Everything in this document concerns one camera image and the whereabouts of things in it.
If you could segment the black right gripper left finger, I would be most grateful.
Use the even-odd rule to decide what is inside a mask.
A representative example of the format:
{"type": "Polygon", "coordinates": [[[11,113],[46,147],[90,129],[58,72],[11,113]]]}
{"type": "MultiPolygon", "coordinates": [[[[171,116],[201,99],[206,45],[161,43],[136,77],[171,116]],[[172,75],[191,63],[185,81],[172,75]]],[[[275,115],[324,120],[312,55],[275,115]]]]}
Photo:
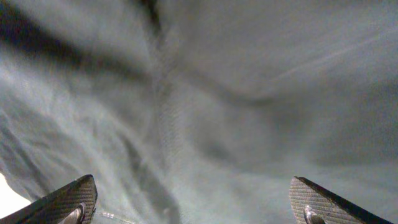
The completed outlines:
{"type": "Polygon", "coordinates": [[[94,177],[84,175],[30,205],[1,218],[1,224],[90,224],[98,192],[94,177]]]}

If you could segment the black shorts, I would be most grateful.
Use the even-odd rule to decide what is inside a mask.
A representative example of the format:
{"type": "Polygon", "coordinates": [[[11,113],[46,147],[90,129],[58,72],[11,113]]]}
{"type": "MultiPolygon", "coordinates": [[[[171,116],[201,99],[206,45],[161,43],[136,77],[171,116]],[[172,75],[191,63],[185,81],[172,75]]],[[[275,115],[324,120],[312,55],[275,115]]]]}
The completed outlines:
{"type": "Polygon", "coordinates": [[[1,173],[137,223],[293,223],[300,175],[396,222],[397,2],[2,1],[1,173]]]}

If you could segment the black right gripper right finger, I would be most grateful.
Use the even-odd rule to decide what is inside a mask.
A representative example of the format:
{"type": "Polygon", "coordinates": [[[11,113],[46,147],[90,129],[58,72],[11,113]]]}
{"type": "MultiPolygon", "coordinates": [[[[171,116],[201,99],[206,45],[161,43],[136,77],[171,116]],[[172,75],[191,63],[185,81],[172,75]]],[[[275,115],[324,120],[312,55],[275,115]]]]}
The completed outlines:
{"type": "Polygon", "coordinates": [[[304,177],[293,177],[289,199],[297,224],[392,224],[304,177]]]}

